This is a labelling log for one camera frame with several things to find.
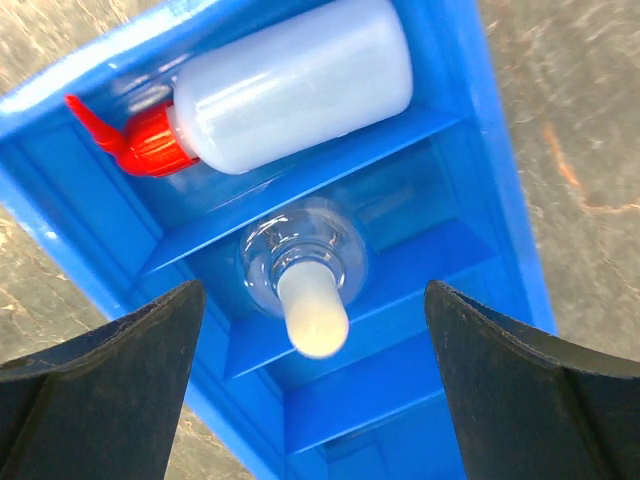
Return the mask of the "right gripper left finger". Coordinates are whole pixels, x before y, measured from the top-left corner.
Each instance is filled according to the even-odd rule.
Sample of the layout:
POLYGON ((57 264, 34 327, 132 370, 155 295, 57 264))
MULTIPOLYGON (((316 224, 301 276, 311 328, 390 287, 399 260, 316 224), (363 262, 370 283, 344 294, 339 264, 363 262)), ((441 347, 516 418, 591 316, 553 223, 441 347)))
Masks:
POLYGON ((1 366, 4 479, 161 479, 206 294, 188 281, 137 311, 1 366))

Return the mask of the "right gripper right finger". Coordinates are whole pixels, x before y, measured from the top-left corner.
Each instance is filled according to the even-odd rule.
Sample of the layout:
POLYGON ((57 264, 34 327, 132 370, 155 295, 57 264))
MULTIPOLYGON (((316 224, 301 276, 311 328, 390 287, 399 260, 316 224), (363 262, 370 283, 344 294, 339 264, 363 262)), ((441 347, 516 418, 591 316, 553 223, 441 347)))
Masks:
POLYGON ((638 362, 441 281, 428 283, 424 309, 467 478, 638 478, 638 362))

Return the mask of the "glass flask white stopper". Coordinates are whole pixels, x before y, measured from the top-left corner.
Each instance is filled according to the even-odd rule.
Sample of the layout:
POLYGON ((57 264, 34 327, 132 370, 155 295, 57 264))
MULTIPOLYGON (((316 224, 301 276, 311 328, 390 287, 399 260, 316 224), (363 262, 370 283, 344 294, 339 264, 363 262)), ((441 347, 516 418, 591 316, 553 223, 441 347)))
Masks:
POLYGON ((284 320, 295 350, 326 359, 343 348, 346 306, 369 269, 367 242, 344 207, 317 196, 294 201, 245 227, 238 258, 249 296, 284 320))

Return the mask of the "white wash bottle red cap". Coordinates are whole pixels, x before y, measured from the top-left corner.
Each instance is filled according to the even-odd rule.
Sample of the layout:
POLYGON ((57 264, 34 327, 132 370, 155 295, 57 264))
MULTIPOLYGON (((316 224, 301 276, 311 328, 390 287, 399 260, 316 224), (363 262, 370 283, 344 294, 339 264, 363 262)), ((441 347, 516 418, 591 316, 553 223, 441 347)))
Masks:
POLYGON ((168 102, 105 123, 67 106, 136 176, 197 163, 239 175, 403 112, 413 94, 407 39, 389 1, 333 1, 199 55, 168 102))

